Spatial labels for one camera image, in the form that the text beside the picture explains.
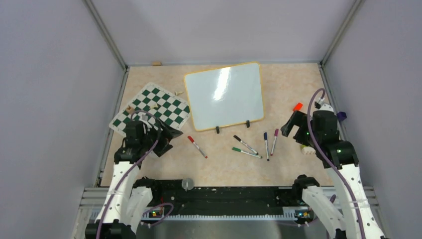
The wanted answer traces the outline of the red whiteboard marker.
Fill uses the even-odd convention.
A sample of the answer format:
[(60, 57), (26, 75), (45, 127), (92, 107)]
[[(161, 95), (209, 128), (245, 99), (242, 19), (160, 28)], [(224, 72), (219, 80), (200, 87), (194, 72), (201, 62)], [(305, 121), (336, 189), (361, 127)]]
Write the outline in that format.
[(204, 158), (208, 158), (208, 156), (205, 154), (205, 152), (197, 145), (197, 143), (195, 142), (195, 140), (191, 136), (188, 136), (188, 139), (197, 148), (197, 150), (201, 153), (201, 155)]

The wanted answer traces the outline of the yellow framed whiteboard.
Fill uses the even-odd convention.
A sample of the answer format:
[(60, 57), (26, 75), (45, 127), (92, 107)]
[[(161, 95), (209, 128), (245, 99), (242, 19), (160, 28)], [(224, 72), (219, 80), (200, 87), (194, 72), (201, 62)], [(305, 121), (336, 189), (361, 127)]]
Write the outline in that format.
[(259, 62), (187, 73), (184, 84), (195, 131), (246, 124), (265, 117)]

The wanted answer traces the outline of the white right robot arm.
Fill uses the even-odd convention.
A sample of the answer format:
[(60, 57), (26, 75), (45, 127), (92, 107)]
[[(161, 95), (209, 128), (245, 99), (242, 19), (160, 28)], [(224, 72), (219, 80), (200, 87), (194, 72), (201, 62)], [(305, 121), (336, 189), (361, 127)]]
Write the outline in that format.
[(333, 108), (323, 104), (311, 115), (294, 111), (281, 127), (282, 135), (288, 136), (294, 126), (298, 126), (294, 140), (316, 150), (317, 158), (334, 184), (340, 209), (323, 195), (316, 179), (306, 175), (294, 181), (293, 201), (310, 206), (331, 239), (385, 239), (362, 185), (354, 146), (340, 139)]

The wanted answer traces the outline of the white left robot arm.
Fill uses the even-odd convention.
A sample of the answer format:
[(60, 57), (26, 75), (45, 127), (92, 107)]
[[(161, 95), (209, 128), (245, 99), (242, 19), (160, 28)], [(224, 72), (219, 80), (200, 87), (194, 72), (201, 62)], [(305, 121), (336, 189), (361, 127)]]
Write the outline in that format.
[(126, 124), (121, 147), (114, 154), (113, 177), (104, 205), (85, 229), (87, 239), (134, 239), (147, 206), (159, 201), (158, 190), (136, 186), (142, 161), (150, 153), (158, 157), (172, 148), (170, 141), (183, 133), (157, 119)]

